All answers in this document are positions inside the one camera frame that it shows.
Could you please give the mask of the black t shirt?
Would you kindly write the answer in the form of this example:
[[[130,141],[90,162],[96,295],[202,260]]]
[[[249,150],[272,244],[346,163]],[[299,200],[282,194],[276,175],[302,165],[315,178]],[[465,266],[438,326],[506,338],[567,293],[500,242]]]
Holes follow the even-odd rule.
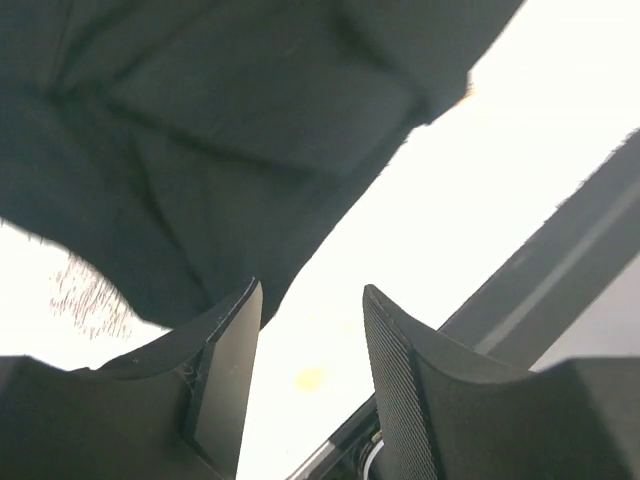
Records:
[[[248,278],[271,319],[516,1],[5,1],[1,215],[143,319]]]

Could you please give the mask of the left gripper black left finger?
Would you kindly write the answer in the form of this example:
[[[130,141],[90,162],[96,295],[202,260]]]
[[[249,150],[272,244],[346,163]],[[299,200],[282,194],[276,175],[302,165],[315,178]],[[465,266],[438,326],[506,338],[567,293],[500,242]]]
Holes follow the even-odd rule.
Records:
[[[101,368],[1,360],[5,479],[232,479],[262,314],[256,280]]]

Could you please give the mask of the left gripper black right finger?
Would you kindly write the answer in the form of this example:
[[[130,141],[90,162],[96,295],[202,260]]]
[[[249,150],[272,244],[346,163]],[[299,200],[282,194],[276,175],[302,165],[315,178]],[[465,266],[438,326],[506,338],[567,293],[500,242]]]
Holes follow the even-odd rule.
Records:
[[[638,477],[637,358],[574,358],[531,372],[432,329],[375,286],[362,307],[394,478]]]

